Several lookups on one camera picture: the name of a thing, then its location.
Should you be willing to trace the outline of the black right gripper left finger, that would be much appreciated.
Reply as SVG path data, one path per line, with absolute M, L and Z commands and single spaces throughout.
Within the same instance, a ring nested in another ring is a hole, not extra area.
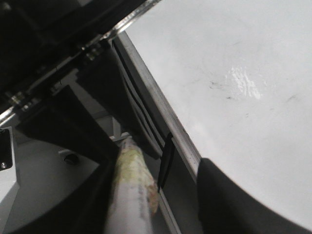
M 100 234 L 104 230 L 118 146 L 96 123 L 70 86 L 21 114 L 17 130 L 96 162 L 94 172 L 67 198 L 19 234 Z

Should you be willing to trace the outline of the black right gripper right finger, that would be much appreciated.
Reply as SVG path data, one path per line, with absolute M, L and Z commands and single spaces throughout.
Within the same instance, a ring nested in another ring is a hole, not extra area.
M 199 163 L 196 184 L 205 234 L 311 233 L 258 202 L 207 158 Z

